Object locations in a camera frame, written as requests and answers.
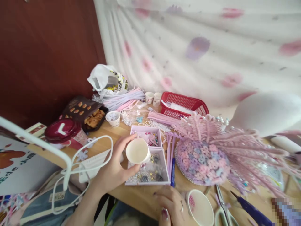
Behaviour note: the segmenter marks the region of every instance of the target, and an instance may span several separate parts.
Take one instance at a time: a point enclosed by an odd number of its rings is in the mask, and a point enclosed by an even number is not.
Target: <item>red lid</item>
[[[45,130],[45,138],[50,143],[64,143],[75,137],[81,130],[81,124],[73,119],[62,119],[52,123]]]

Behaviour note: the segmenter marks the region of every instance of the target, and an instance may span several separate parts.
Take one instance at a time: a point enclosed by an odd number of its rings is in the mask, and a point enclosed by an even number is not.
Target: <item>scissor handle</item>
[[[229,210],[227,211],[227,215],[231,224],[230,226],[239,226],[238,222],[235,220],[235,218],[232,216]]]
[[[222,207],[219,207],[215,212],[215,226],[219,226],[219,216],[221,216],[224,226],[230,226],[228,225],[227,218]]]

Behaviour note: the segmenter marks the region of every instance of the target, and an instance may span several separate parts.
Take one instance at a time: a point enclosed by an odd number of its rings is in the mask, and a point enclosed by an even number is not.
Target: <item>red plastic basket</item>
[[[208,108],[204,101],[192,97],[186,97],[183,95],[179,95],[176,93],[171,92],[164,92],[162,94],[161,100],[166,102],[175,103],[178,105],[181,105],[185,108],[188,108],[189,110],[195,111],[200,115],[205,116],[206,114],[209,114]],[[166,107],[164,104],[161,104],[161,114],[167,115],[172,118],[180,119],[180,117],[188,117],[190,114],[187,114],[182,111],[177,111],[172,108]]]

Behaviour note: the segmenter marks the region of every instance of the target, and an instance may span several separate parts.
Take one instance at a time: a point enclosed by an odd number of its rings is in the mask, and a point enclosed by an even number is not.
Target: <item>scissors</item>
[[[224,226],[239,226],[235,218],[231,215],[230,211],[226,207],[222,192],[220,191],[218,185],[216,185],[216,189],[220,207],[215,212],[215,226],[219,226],[219,216],[221,216]]]

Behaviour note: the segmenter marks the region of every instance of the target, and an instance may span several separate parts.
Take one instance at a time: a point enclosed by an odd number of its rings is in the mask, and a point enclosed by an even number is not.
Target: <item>wooden cabinet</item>
[[[50,124],[105,64],[93,0],[0,1],[0,116]]]

